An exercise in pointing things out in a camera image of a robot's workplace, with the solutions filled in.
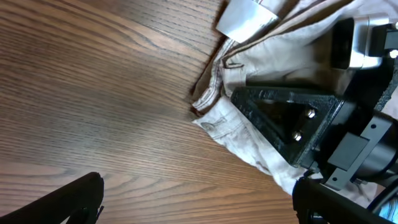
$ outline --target blue fabric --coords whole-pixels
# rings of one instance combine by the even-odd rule
[[[398,224],[398,199],[392,199],[383,205],[383,207],[381,207],[379,216],[389,220],[390,222]]]

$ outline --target cloth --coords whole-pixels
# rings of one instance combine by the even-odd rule
[[[344,92],[352,74],[329,65],[329,30],[340,19],[386,12],[398,19],[398,4],[390,0],[286,0],[262,1],[280,23],[262,38],[238,45],[227,39],[205,69],[192,95],[193,107],[203,116],[193,123],[217,143],[265,174],[288,194],[305,169],[288,165],[265,137],[229,100],[237,86],[246,82],[311,82],[327,90]],[[398,117],[398,92],[385,112]],[[376,184],[348,184],[338,192],[367,207]]]
[[[394,198],[381,207],[379,216],[393,223],[398,223],[398,199]]]

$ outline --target brown wooden tabletop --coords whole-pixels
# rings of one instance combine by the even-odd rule
[[[0,215],[95,171],[100,223],[296,223],[193,125],[222,0],[0,0]]]

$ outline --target silver screw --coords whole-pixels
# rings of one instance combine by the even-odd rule
[[[294,140],[300,141],[302,138],[303,138],[303,136],[301,135],[300,132],[295,131],[295,132],[293,133],[293,139],[294,139]]]
[[[390,57],[391,58],[397,58],[398,57],[398,50],[391,50],[390,51]]]
[[[314,109],[309,109],[307,110],[307,117],[312,119],[315,117],[315,115],[317,115],[317,112]]]

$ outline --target button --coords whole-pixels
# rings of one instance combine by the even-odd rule
[[[200,123],[200,125],[201,125],[201,126],[203,127],[203,129],[206,130],[206,131],[214,131],[214,129],[215,129],[214,125],[212,125],[212,124],[210,124],[210,123],[207,123],[207,122]]]

